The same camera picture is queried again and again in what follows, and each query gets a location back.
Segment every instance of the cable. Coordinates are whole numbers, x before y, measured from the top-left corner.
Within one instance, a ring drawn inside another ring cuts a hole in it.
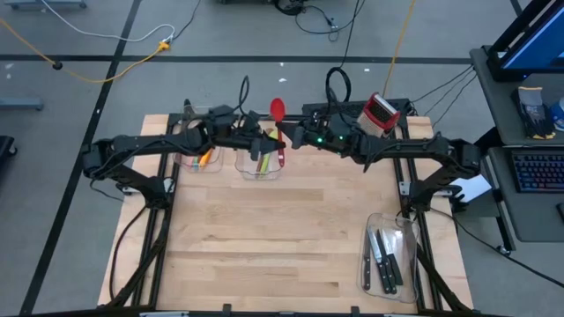
[[[397,39],[396,51],[394,52],[394,57],[391,59],[390,68],[388,69],[388,76],[386,77],[386,83],[384,84],[384,89],[382,91],[382,96],[386,98],[386,92],[388,91],[388,82],[390,81],[391,74],[394,71],[394,66],[396,65],[396,59],[399,56],[399,48],[402,46],[402,41],[404,41],[405,30],[407,30],[407,25],[409,20],[412,18],[413,7],[415,7],[415,1],[412,0],[412,4],[409,6],[409,12],[405,18],[404,26],[402,27],[402,32],[399,34],[399,39]]]
[[[443,100],[449,95],[449,93],[452,92],[452,91],[458,86],[458,84],[462,83],[462,82],[468,77],[468,75],[470,75],[471,73],[472,73],[471,71],[467,72],[466,75],[464,75],[464,77],[462,77],[462,79],[458,80],[454,85],[452,85],[452,87],[450,87],[450,89],[448,89],[447,92],[445,92],[445,93],[442,95],[442,97],[440,97],[440,98],[437,100],[437,102],[435,102],[435,103],[423,114],[423,116],[427,116],[428,113],[430,113],[431,111],[433,111],[433,109],[434,109],[438,104],[440,104],[441,101],[443,101]]]
[[[142,59],[139,62],[135,62],[132,65],[130,65],[128,68],[126,68],[125,70],[123,70],[121,73],[111,77],[111,78],[107,78],[107,79],[90,79],[90,78],[86,78],[83,77],[79,74],[77,74],[76,72],[72,71],[72,70],[66,70],[66,69],[61,69],[63,67],[63,65],[60,62],[55,62],[54,60],[48,58],[47,56],[45,56],[39,49],[37,49],[34,45],[32,45],[30,42],[28,42],[26,39],[24,39],[21,35],[19,35],[9,24],[8,22],[6,22],[4,19],[0,18],[0,24],[3,25],[8,31],[10,31],[10,33],[12,33],[18,40],[20,40],[22,43],[24,43],[26,46],[28,46],[36,55],[40,56],[41,58],[43,58],[45,61],[47,61],[48,63],[50,63],[51,65],[53,65],[53,68],[55,68],[56,70],[62,70],[65,73],[76,77],[80,80],[83,80],[87,83],[92,83],[92,84],[103,84],[103,83],[107,83],[113,80],[116,80],[119,77],[122,77],[123,75],[125,75],[128,71],[130,71],[131,69],[133,69],[134,67],[138,66],[139,64],[145,63],[148,60],[152,59],[154,56],[156,56],[159,52],[162,52],[164,50],[167,50],[170,48],[170,45],[168,43],[165,43],[164,41],[159,43],[159,47],[157,48],[157,50],[155,50],[152,54],[150,54],[149,56],[147,56],[146,58]]]
[[[476,77],[478,76],[478,74],[474,75],[474,77],[472,79],[470,79],[470,81],[468,83],[466,83],[466,85],[464,85],[464,87],[462,87],[462,89],[460,90],[460,92],[458,93],[458,95],[455,97],[454,100],[452,100],[452,102],[450,103],[450,105],[447,107],[447,110],[445,110],[441,117],[439,117],[439,120],[437,120],[436,122],[433,123],[433,128],[435,125],[437,125],[437,123],[439,123],[442,119],[442,117],[444,117],[445,114],[447,114],[447,112],[450,110],[450,108],[452,107],[452,105],[455,104],[455,102],[458,100],[458,97],[460,97],[460,95],[462,94],[462,92],[464,91],[464,88],[466,88],[469,84],[471,84],[472,81],[474,81],[474,79],[476,79]]]
[[[91,181],[90,181],[90,189],[91,189],[91,190],[93,190],[93,191],[95,191],[95,192],[97,192],[97,193],[100,193],[100,194],[104,195],[105,197],[107,197],[107,198],[109,198],[109,199],[113,199],[113,200],[116,200],[116,201],[118,201],[118,202],[123,203],[123,199],[117,198],[117,197],[112,196],[112,195],[110,195],[110,194],[106,194],[106,192],[104,192],[103,190],[95,188],[95,187],[94,187],[94,182],[95,182],[95,181],[96,181],[96,180],[91,180]]]
[[[139,42],[139,41],[143,41],[144,39],[148,38],[149,36],[151,36],[153,33],[157,32],[162,27],[170,27],[173,32],[171,32],[170,35],[168,35],[168,37],[166,37],[162,41],[169,42],[174,38],[174,32],[175,32],[174,26],[171,26],[169,24],[163,24],[163,25],[157,26],[154,29],[152,29],[152,31],[150,31],[146,36],[144,36],[140,39],[136,39],[136,40],[124,39],[123,37],[117,36],[117,35],[106,35],[106,34],[85,32],[85,31],[82,31],[79,28],[75,27],[74,25],[72,25],[66,19],[64,19],[59,13],[57,13],[53,8],[51,8],[51,6],[47,3],[47,1],[45,1],[45,0],[41,0],[41,1],[53,14],[55,14],[59,19],[61,19],[62,22],[64,22],[67,26],[70,26],[73,30],[77,31],[78,33],[84,34],[84,35],[96,36],[96,37],[101,37],[101,38],[117,39],[117,40],[121,40],[121,41]]]
[[[487,243],[487,242],[483,241],[482,239],[478,238],[476,235],[474,235],[472,232],[470,232],[468,229],[466,229],[466,228],[458,221],[458,219],[456,219],[455,217],[450,216],[448,213],[443,212],[443,211],[440,211],[440,210],[437,210],[437,209],[435,209],[435,208],[431,208],[431,211],[434,211],[434,212],[436,212],[436,213],[439,213],[439,214],[443,215],[444,217],[449,217],[450,219],[452,219],[452,220],[455,222],[455,224],[456,224],[457,226],[459,226],[460,228],[462,228],[462,230],[464,230],[464,232],[466,232],[469,236],[473,237],[476,241],[480,242],[480,243],[483,244],[484,246],[491,248],[496,254],[503,255],[504,258],[506,258],[506,259],[512,261],[513,263],[515,263],[515,264],[521,266],[521,267],[524,268],[524,269],[527,269],[530,273],[532,273],[532,274],[534,274],[534,275],[536,275],[536,276],[539,276],[539,277],[541,277],[541,278],[544,278],[546,281],[551,282],[551,283],[553,283],[553,284],[556,284],[557,286],[559,286],[559,287],[561,287],[561,288],[564,288],[564,283],[562,283],[562,282],[560,282],[560,281],[557,281],[556,279],[554,279],[554,278],[552,278],[552,277],[549,277],[549,276],[547,276],[547,275],[545,275],[545,274],[542,274],[542,273],[538,272],[537,270],[535,270],[535,269],[529,267],[528,265],[526,265],[526,264],[524,264],[524,263],[522,263],[522,262],[520,262],[520,261],[518,261],[518,260],[516,260],[516,259],[514,259],[514,258],[511,258],[511,257],[508,257],[508,256],[506,256],[506,255],[504,255],[504,254],[501,254],[494,246],[492,246],[492,245],[490,245],[489,243]]]
[[[323,11],[319,7],[316,7],[314,5],[306,5],[306,6],[302,7],[300,13],[304,13],[305,12],[304,9],[307,10],[307,8],[315,8],[315,9],[319,10],[323,14],[323,17],[325,18],[325,21],[327,22],[327,24],[331,27],[331,31],[311,31],[311,30],[304,28],[303,26],[301,26],[300,21],[298,20],[298,16],[300,14],[295,15],[295,23],[301,29],[301,31],[303,31],[305,33],[317,34],[317,35],[339,33],[339,32],[345,30],[347,27],[349,27],[350,25],[352,25],[354,23],[354,20],[359,15],[360,11],[362,11],[362,8],[364,7],[365,2],[366,2],[366,0],[362,0],[362,4],[360,6],[358,6],[358,2],[357,2],[357,6],[354,9],[354,14],[352,16],[352,19],[349,22],[347,22],[344,26],[341,26],[341,27],[335,27],[334,26],[335,24],[333,23],[333,21],[327,16],[327,14],[325,14],[325,11]]]
[[[472,65],[468,66],[467,69],[463,70],[460,74],[454,76],[454,77],[453,77],[452,79],[450,79],[448,82],[446,82],[446,83],[444,83],[444,84],[442,84],[442,85],[440,85],[440,86],[434,88],[432,91],[430,91],[430,92],[424,94],[423,96],[417,98],[416,100],[412,100],[412,103],[415,103],[415,102],[417,102],[417,101],[420,101],[420,100],[424,99],[426,96],[430,95],[431,93],[436,92],[436,91],[438,91],[439,89],[441,89],[442,87],[444,87],[444,86],[446,86],[446,85],[452,83],[453,81],[455,81],[455,79],[461,77],[461,76],[462,76],[466,71],[468,71],[470,68],[472,68]]]
[[[190,20],[188,21],[188,23],[186,23],[186,25],[184,25],[184,26],[182,27],[182,29],[180,29],[180,31],[178,32],[177,35],[173,36],[173,40],[178,39],[178,38],[182,35],[182,32],[184,32],[184,30],[186,30],[186,28],[187,28],[189,25],[192,24],[192,21],[194,21],[194,16],[196,15],[197,8],[200,6],[200,3],[201,3],[201,2],[202,2],[202,0],[197,0],[196,7],[195,7],[194,10],[192,11],[192,16],[190,17]]]
[[[137,213],[137,215],[135,215],[135,217],[133,217],[131,219],[131,221],[125,226],[125,228],[123,228],[122,233],[120,234],[119,238],[117,239],[117,242],[115,243],[114,254],[112,255],[112,266],[110,267],[110,270],[109,270],[109,286],[108,286],[109,287],[109,297],[112,300],[115,299],[115,295],[114,295],[114,274],[115,274],[115,265],[117,264],[117,252],[120,248],[120,244],[122,244],[123,237],[125,237],[125,233],[141,217],[141,215],[143,214],[143,211],[145,211],[145,209],[147,209],[147,205],[143,206],[143,208],[141,208],[141,210]]]
[[[346,57],[349,54],[349,47],[351,46],[351,38],[353,37],[354,21],[356,21],[356,16],[358,14],[356,12],[357,12],[357,9],[359,8],[359,3],[360,3],[360,0],[356,0],[356,5],[354,6],[354,15],[352,16],[351,30],[349,31],[349,38],[348,38],[348,40],[346,40],[345,54],[343,55],[343,61],[341,62],[341,65],[339,66],[339,68],[343,68],[343,66],[345,65]]]

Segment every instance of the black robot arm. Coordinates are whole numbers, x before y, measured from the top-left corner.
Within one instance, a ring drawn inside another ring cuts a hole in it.
[[[311,117],[302,122],[280,122],[277,127],[292,140],[292,148],[311,145],[334,152],[341,158],[351,157],[364,165],[364,171],[380,159],[433,159],[441,163],[425,180],[412,180],[409,207],[427,211],[433,194],[458,178],[470,179],[479,174],[479,149],[463,140],[448,140],[436,134],[430,139],[382,139],[364,133],[343,114],[327,119]]]
[[[81,148],[83,173],[101,181],[106,178],[119,185],[137,189],[145,197],[147,207],[166,208],[167,191],[161,178],[147,177],[124,163],[134,156],[181,153],[204,155],[212,147],[247,150],[253,160],[260,154],[283,149],[286,145],[267,136],[258,124],[259,115],[249,112],[244,123],[235,127],[239,115],[228,106],[215,107],[204,115],[191,115],[179,134],[161,136],[117,136],[102,139]]]

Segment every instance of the red spoon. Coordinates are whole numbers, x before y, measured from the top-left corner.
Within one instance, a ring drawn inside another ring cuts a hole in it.
[[[286,105],[284,105],[284,101],[282,101],[282,99],[276,98],[271,102],[271,115],[275,122],[282,122],[282,120],[284,120],[284,116],[286,115]],[[280,129],[278,129],[278,140],[283,140],[282,131],[280,131]],[[280,167],[284,167],[284,149],[278,150],[278,162]]]

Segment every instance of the concrete floor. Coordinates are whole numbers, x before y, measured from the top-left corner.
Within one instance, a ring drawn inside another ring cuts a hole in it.
[[[136,2],[90,1],[87,10],[67,7],[61,13],[85,30],[119,34]],[[353,0],[314,2],[326,8],[338,25],[346,23],[354,7]],[[354,29],[350,56],[392,56],[409,3],[367,0]],[[130,36],[141,36],[161,23],[179,28],[195,4],[196,0],[144,0]],[[464,64],[468,51],[491,44],[515,16],[510,0],[419,1],[400,52],[416,63],[400,61],[388,96],[416,99],[454,77],[468,66]],[[79,35],[48,12],[12,11],[0,6],[0,17],[47,54],[96,55],[106,61],[64,62],[65,67],[96,78],[108,72],[117,41]],[[325,27],[314,12],[301,18],[305,26]],[[125,57],[150,54],[167,32],[128,43]],[[326,36],[303,33],[293,18],[256,1],[234,1],[224,6],[202,0],[193,25],[164,54],[194,60],[147,63],[113,83],[106,96],[100,95],[100,85],[55,72],[44,62],[9,59],[7,55],[32,52],[0,29],[0,42],[5,44],[0,47],[0,95],[41,97],[45,101],[42,112],[4,111],[0,116],[0,134],[14,136],[19,147],[18,156],[4,170],[0,186],[0,315],[19,313],[98,101],[107,97],[94,139],[135,135],[146,114],[178,112],[185,98],[196,105],[233,105],[245,75],[251,82],[245,108],[265,111],[272,97],[280,96],[290,112],[298,112],[304,103],[323,101],[325,73],[334,63],[319,63],[317,57],[341,56],[346,35],[342,33],[338,42],[331,43]],[[206,56],[217,58],[204,60]],[[241,62],[241,56],[248,63]],[[253,63],[265,56],[280,57]],[[298,56],[300,62],[291,63],[292,56]],[[429,58],[434,57],[445,59],[431,62]],[[383,60],[345,66],[352,80],[352,100],[365,99],[382,89],[389,66]],[[128,65],[130,62],[119,63],[118,71]],[[341,95],[342,87],[336,88]],[[424,113],[441,95],[436,93],[419,102],[419,112]],[[449,95],[430,113],[432,119],[441,115],[454,96]],[[492,126],[476,80],[436,128],[446,137],[473,142]],[[111,184],[102,186],[112,189]],[[86,179],[80,178],[34,313],[95,307],[119,209],[119,203],[92,192]],[[478,236],[494,245],[500,243],[492,219],[466,215],[462,220]],[[464,233],[459,239],[477,309],[518,316],[564,315],[562,289],[504,260]],[[517,242],[513,256],[564,280],[561,244]]]

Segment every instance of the yellow cable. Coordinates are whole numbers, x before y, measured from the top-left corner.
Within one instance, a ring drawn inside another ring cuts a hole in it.
[[[21,35],[18,34],[18,32],[16,32],[16,30],[14,30],[9,24],[8,22],[6,22],[4,19],[0,18],[0,24],[2,24],[8,31],[10,31],[10,33],[12,33],[18,40],[20,40],[22,43],[26,44],[26,46],[28,46],[35,54],[39,55],[41,58],[43,58],[45,61],[47,61],[48,63],[50,63],[51,65],[56,65],[56,62],[53,61],[52,59],[48,58],[47,56],[45,56],[39,49],[35,48],[35,46],[33,46],[30,42],[28,42],[26,39],[24,39],[23,37],[21,37]],[[152,54],[150,54],[149,56],[147,56],[146,58],[142,59],[139,62],[135,62],[132,65],[130,65],[128,68],[126,68],[125,70],[123,70],[121,73],[113,76],[112,78],[108,78],[108,79],[90,79],[90,78],[86,78],[86,77],[82,77],[79,74],[77,74],[76,72],[72,71],[72,70],[66,70],[63,69],[64,72],[66,72],[67,74],[76,77],[80,80],[86,81],[88,83],[93,83],[93,84],[103,84],[103,83],[107,83],[110,82],[112,80],[115,80],[123,75],[125,75],[128,71],[130,71],[132,68],[134,68],[135,66],[138,66],[139,64],[145,63],[148,60],[152,59],[154,56],[156,56],[159,52],[162,52],[164,50],[167,50],[170,48],[170,45],[168,43],[165,42],[159,42],[159,47],[157,48],[157,50],[155,50]]]
[[[404,27],[402,28],[402,32],[399,34],[399,39],[397,40],[397,45],[396,45],[396,52],[394,53],[394,57],[391,59],[390,69],[388,70],[388,76],[386,77],[386,83],[384,84],[384,90],[382,91],[383,97],[386,97],[386,91],[388,90],[388,82],[390,81],[391,74],[394,71],[394,66],[396,65],[396,59],[397,56],[399,55],[399,48],[402,46],[402,41],[404,40],[405,30],[407,29],[407,25],[409,24],[410,18],[412,18],[415,1],[416,0],[412,0],[412,4],[409,6],[409,12],[407,13],[407,17],[405,18]]]

